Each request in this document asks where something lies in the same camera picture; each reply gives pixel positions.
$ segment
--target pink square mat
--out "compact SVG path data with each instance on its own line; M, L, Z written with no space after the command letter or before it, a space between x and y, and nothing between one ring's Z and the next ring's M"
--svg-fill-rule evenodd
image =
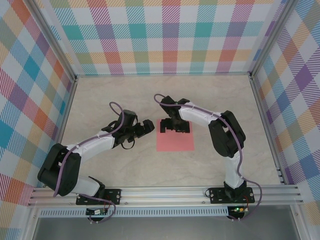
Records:
M184 152L194 151L195 142L190 122L190 133L176 132L175 130L165 130L160 133L160 121L156 121L156 150L157 152Z

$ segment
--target wall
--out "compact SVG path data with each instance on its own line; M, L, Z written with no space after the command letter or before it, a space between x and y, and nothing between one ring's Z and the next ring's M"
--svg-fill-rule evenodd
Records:
M319 0L299 1L257 77L285 173L320 236Z
M0 33L0 240L14 240L72 80L22 0L0 0Z
M265 32L263 38L262 38L262 41L259 45L259 48L258 50L256 51L255 55L254 55L254 58L253 58L253 61L251 62L251 65L249 67L249 70L248 72L252 72L256 62L257 62L257 59L259 58L260 56L260 53L261 51L264 49L265 45L267 44L268 42L268 39L269 39L269 36L270 34L272 33L272 31L274 30L274 27L276 26L276 22L277 20L279 19L280 15L282 14L284 8L285 8L285 5L287 3L288 0L281 0L281 3L278 7L278 9L276 10L275 14L274 14L274 17L267 29L267 31Z
M85 75L247 72L282 4L281 0L37 3L75 71Z

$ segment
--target red wire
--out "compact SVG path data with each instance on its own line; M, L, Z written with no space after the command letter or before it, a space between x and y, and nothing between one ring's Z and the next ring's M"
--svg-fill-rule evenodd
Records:
M106 211L106 202L104 202L103 210Z
M249 199L247 196L243 196L246 199L246 208L249 210Z

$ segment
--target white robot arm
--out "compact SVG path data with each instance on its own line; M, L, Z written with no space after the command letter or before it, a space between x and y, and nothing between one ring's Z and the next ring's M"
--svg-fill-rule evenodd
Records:
M212 114L209 114L210 111L199 108L187 99L183 98L176 102L170 96L164 97L159 103L170 117L161 120L161 133L164 133L166 129L189 133L189 122L209 128L215 150L225 159L225 194L230 199L237 198L239 195L238 193L242 193L247 187L246 181L244 181L239 175L239 173L242 173L241 166L238 172L240 152L236 140L232 136L231 132L229 130L225 130L227 126L216 117L218 116L223 118L231 126L239 140L241 148L243 148L246 136L233 113L226 111L224 113L213 112Z
M126 140L134 145L136 138L141 138L155 129L154 124L149 119L144 120L143 125L141 125L138 122L138 116L133 111L124 110L123 115L122 125L122 115L120 115L118 120L102 128L97 135L86 140L83 145L79 143L67 146L59 143L53 145L38 173L38 180L53 190L58 187L57 193L60 196L75 193L103 199L105 185L93 177L80 176L80 165L103 151L110 150L118 145L123 147ZM59 172L65 157L67 159L62 169L60 184L58 184Z
M192 102L188 102L188 105L195 106ZM215 115L221 117L220 112L214 112ZM207 128L212 121L217 121L218 119L213 115L209 115L204 113L203 111L189 108L189 107L181 107L179 109L179 115L182 120L192 122ZM228 184L231 188L238 188L244 180L240 178L237 173L237 167L240 161L239 151L237 151L233 157L225 156L224 164L225 164L225 183Z

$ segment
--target marble-patterned floor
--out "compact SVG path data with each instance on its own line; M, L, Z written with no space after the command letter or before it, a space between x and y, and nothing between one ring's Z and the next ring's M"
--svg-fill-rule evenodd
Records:
M62 144L80 142L118 119L109 108L115 101L137 113L140 121L166 118L153 100L156 93L223 113L239 121L244 143L243 174L260 184L279 184L248 77L234 76L117 76L80 78ZM85 162L80 173L110 187L222 185L225 164L212 145L208 128L192 125L194 151L157 152L156 131L137 139L134 148L116 147Z

